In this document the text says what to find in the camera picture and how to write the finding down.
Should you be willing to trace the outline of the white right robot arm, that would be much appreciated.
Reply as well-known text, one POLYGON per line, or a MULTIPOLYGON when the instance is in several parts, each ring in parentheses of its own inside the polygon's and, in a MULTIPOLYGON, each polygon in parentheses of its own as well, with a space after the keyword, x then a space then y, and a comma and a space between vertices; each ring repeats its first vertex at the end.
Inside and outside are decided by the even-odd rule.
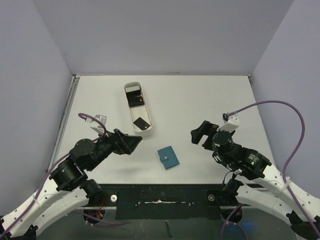
POLYGON ((305 240, 320 238, 320 200, 285 177, 271 161, 254 149, 233 141, 237 123, 218 126, 204 121, 192 130, 191 142, 212 151, 215 161, 233 173, 224 187, 223 200, 250 205, 288 224, 305 240))

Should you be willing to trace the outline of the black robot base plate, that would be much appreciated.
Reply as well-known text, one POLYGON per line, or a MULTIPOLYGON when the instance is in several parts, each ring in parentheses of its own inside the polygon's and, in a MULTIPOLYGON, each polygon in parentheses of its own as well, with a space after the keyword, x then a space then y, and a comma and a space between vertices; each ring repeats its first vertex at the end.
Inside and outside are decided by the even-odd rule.
POLYGON ((101 184, 102 196, 86 211, 115 210, 116 220, 221 219, 222 209, 239 205, 221 184, 101 184))

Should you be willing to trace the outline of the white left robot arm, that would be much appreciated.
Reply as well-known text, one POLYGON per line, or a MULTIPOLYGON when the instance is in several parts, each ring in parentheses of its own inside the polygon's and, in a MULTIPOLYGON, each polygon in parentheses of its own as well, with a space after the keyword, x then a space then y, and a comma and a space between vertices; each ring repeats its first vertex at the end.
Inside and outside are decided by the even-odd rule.
POLYGON ((46 216, 44 212, 47 209, 76 189, 80 189, 88 204, 99 204, 101 188, 93 179, 88 179, 86 172, 92 171, 112 153, 132 154, 142 139, 141 136, 131 136, 115 129, 95 140, 79 140, 68 154, 52 166, 39 189, 1 219, 1 235, 23 236, 37 218, 46 216))

